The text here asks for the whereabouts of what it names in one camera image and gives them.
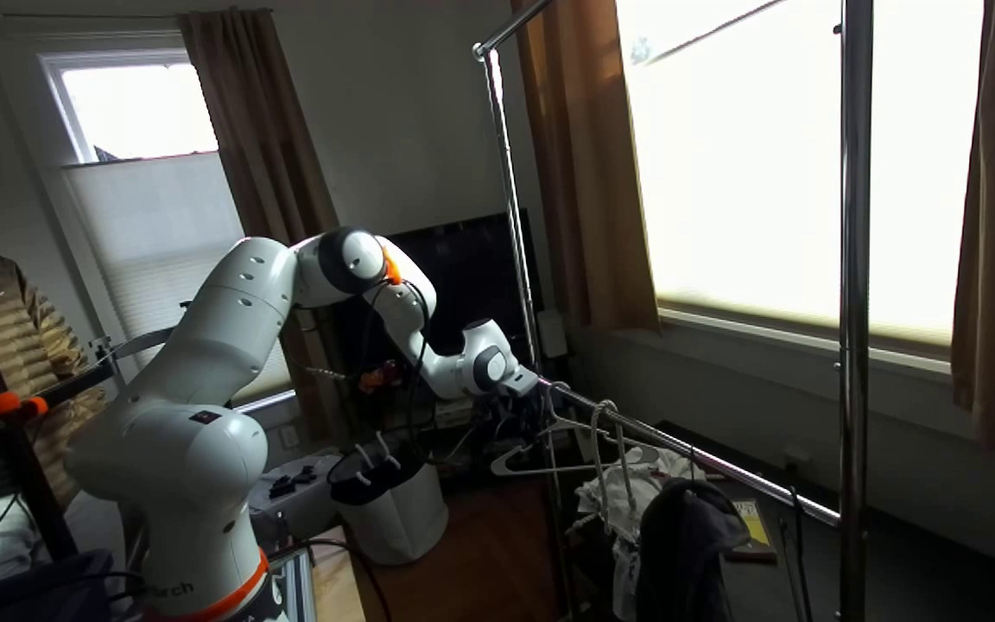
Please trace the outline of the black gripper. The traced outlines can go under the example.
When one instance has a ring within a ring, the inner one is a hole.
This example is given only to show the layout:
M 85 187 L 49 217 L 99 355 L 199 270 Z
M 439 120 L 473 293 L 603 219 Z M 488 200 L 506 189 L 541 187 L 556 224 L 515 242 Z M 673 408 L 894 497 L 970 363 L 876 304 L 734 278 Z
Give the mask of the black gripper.
M 528 392 L 497 396 L 497 433 L 499 434 L 534 434 L 549 424 L 549 390 L 532 386 Z

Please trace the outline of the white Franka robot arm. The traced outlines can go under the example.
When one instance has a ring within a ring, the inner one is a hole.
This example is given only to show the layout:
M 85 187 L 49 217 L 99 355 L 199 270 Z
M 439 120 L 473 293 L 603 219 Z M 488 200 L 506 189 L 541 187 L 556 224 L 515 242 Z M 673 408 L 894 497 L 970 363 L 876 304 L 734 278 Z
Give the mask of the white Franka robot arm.
M 439 297 L 391 239 L 333 229 L 292 245 L 247 234 L 207 271 L 172 333 L 70 443 L 75 484 L 143 520 L 142 588 L 158 622 L 230 622 L 266 582 L 247 491 L 266 433 L 230 408 L 261 371 L 292 307 L 367 299 L 397 351 L 442 399 L 532 392 L 497 320 L 461 329 L 458 351 L 426 339 Z

